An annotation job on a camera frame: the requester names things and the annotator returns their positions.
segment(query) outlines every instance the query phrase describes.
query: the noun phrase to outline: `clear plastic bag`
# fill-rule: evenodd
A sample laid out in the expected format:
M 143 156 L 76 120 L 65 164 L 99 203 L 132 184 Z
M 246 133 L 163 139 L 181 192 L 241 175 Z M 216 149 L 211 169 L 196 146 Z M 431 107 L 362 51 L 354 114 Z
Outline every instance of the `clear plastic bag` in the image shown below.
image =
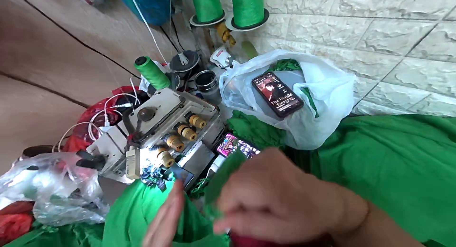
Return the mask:
M 277 117 L 252 86 L 252 80 L 270 65 L 282 59 L 295 59 L 302 71 L 274 72 L 305 103 L 304 107 L 284 119 Z M 355 75 L 335 67 L 320 57 L 274 50 L 257 56 L 220 75 L 219 87 L 223 103 L 245 114 L 287 131 L 285 143 L 295 149 L 320 147 L 334 132 L 341 119 L 353 108 Z M 311 101 L 303 92 L 308 89 Z
M 35 201 L 33 215 L 44 225 L 103 223 L 109 206 L 102 200 L 98 172 L 76 166 L 73 152 L 40 154 L 15 163 L 0 177 L 0 197 Z

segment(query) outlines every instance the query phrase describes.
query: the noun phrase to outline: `smartphone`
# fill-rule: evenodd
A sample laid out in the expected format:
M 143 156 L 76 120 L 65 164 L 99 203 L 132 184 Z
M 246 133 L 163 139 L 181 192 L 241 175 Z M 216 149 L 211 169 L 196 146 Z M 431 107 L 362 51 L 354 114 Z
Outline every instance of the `smartphone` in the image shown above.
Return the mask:
M 281 118 L 301 109 L 304 105 L 304 102 L 272 72 L 254 78 L 252 84 Z
M 237 149 L 240 149 L 248 159 L 260 153 L 257 148 L 241 139 L 238 139 L 231 133 L 227 133 L 225 135 L 223 142 L 217 147 L 217 152 L 224 157 L 228 157 L 228 155 L 230 155 L 232 152 L 235 152 Z

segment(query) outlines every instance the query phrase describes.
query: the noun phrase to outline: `green thread cone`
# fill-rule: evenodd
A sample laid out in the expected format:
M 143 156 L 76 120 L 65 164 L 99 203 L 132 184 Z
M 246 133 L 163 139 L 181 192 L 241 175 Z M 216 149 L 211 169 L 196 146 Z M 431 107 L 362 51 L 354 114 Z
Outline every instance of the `green thread cone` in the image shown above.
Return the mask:
M 157 90 L 164 89 L 171 84 L 168 76 L 165 75 L 148 56 L 141 56 L 136 59 L 136 61 L 134 61 L 134 67 Z
M 220 0 L 193 0 L 198 22 L 205 23 L 218 19 L 223 14 Z
M 233 0 L 233 16 L 238 27 L 260 23 L 265 18 L 263 0 Z

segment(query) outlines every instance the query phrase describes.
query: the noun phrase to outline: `white wall tile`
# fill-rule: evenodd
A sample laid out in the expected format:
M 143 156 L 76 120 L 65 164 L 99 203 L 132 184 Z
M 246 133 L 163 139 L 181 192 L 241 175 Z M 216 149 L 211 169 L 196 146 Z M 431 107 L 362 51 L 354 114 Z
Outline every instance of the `white wall tile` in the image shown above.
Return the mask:
M 405 58 L 383 81 L 456 97 L 456 64 Z
M 285 39 L 290 15 L 271 14 L 268 21 L 259 29 L 248 31 L 254 37 L 273 37 Z
M 456 23 L 438 24 L 408 56 L 456 63 Z
M 356 49 L 404 56 L 434 25 L 435 22 L 376 19 Z
M 311 44 L 311 43 L 287 40 L 285 42 L 285 46 L 283 49 L 286 49 L 286 50 L 292 51 L 292 52 L 304 52 L 304 53 L 308 53 L 308 54 L 313 54 L 313 51 L 315 50 L 315 45 Z
M 407 110 L 429 95 L 430 92 L 424 90 L 380 82 L 363 100 L 396 110 Z
M 418 114 L 456 117 L 456 98 L 433 93 L 409 111 Z
M 333 0 L 265 0 L 272 13 L 296 15 L 327 15 Z
M 335 0 L 330 15 L 440 19 L 456 0 Z
M 357 115 L 400 115 L 400 114 L 410 114 L 410 112 L 391 109 L 386 106 L 374 104 L 368 101 L 360 101 L 354 108 L 351 110 L 352 113 Z
M 314 54 L 328 58 L 340 69 L 373 80 L 383 79 L 402 60 L 398 56 L 328 46 L 317 46 Z
M 371 19 L 292 15 L 287 40 L 354 48 Z
M 456 9 L 454 9 L 447 17 L 445 17 L 445 20 L 456 20 Z
M 378 82 L 365 77 L 356 77 L 353 96 L 356 99 L 362 99 Z
M 225 10 L 225 13 L 233 11 L 233 1 L 232 0 L 220 0 L 222 7 Z
M 286 49 L 286 40 L 264 37 L 249 37 L 259 54 L 264 54 L 275 49 Z

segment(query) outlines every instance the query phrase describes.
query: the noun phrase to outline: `white charging cable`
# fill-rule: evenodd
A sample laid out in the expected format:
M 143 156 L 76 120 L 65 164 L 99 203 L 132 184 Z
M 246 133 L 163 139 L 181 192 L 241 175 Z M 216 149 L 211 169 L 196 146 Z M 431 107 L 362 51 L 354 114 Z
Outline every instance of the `white charging cable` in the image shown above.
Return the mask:
M 162 52 L 160 51 L 160 48 L 159 48 L 158 45 L 157 45 L 157 41 L 155 40 L 154 34 L 152 33 L 152 30 L 151 30 L 151 28 L 149 27 L 149 24 L 147 23 L 147 21 L 145 20 L 144 16 L 142 15 L 142 12 L 141 12 L 141 10 L 140 10 L 138 4 L 136 3 L 135 0 L 132 0 L 132 1 L 133 1 L 133 3 L 134 3 L 134 6 L 136 7 L 136 9 L 137 9 L 138 12 L 139 12 L 139 14 L 140 14 L 140 16 L 141 16 L 141 19 L 143 19 L 143 22 L 145 23 L 145 25 L 146 25 L 147 29 L 149 30 L 149 32 L 150 32 L 152 38 L 154 39 L 155 45 L 157 46 L 158 52 L 160 52 L 160 55 L 161 55 L 161 57 L 163 58 L 163 61 L 166 62 L 165 57 L 163 56 Z
M 111 126 L 111 124 L 109 123 L 108 113 L 107 113 L 107 111 L 106 111 L 106 108 L 107 108 L 106 105 L 108 104 L 109 101 L 112 100 L 112 98 L 114 98 L 114 97 L 116 97 L 116 96 L 120 96 L 120 95 L 129 95 L 129 96 L 134 97 L 136 100 L 138 100 L 138 98 L 137 98 L 136 96 L 132 95 L 131 93 L 125 93 L 125 92 L 123 92 L 123 93 L 118 93 L 118 94 L 116 94 L 116 95 L 111 96 L 111 97 L 106 101 L 106 103 L 104 104 L 104 126 L 105 126 L 105 127 Z
M 131 106 L 133 106 L 133 104 L 130 104 L 130 103 L 128 103 L 128 104 L 121 104 L 121 105 L 112 106 L 112 107 L 110 107 L 110 109 L 111 109 L 111 108 L 120 108 L 120 107 L 131 107 Z M 120 117 L 122 118 L 122 113 L 121 113 L 121 112 L 119 112 L 118 110 L 113 110 L 113 111 L 117 112 L 117 113 L 120 115 Z M 97 116 L 99 116 L 102 112 L 103 112 L 103 110 L 100 110 L 99 112 L 97 112 L 97 113 L 90 119 L 90 122 L 93 123 L 93 122 L 95 121 L 95 119 L 97 118 Z M 97 138 L 95 138 L 94 133 L 92 132 L 92 124 L 89 124 L 89 125 L 88 125 L 88 136 L 89 136 L 89 138 L 92 139 L 93 141 L 95 141 L 95 140 L 97 139 Z
M 98 130 L 98 136 L 101 135 L 101 130 L 100 130 L 94 123 L 88 122 L 88 121 L 77 123 L 76 125 L 72 125 L 72 126 L 65 132 L 65 134 L 62 135 L 62 138 L 60 138 L 60 141 L 59 141 L 59 143 L 58 143 L 57 150 L 60 151 L 60 146 L 62 145 L 63 139 L 65 139 L 65 136 L 68 134 L 68 132 L 70 132 L 71 129 L 73 129 L 74 127 L 79 126 L 79 125 L 81 125 L 81 124 L 85 124 L 85 123 L 88 123 L 89 125 L 93 125 L 93 126 Z M 54 152 L 55 147 L 56 147 L 55 145 L 52 147 L 52 152 Z
M 140 100 L 138 99 L 138 93 L 136 92 L 136 89 L 134 88 L 134 84 L 133 84 L 133 80 L 132 80 L 133 77 L 130 77 L 130 84 L 131 84 L 131 87 L 133 88 L 133 92 L 134 92 L 134 104 L 138 104 L 140 102 Z

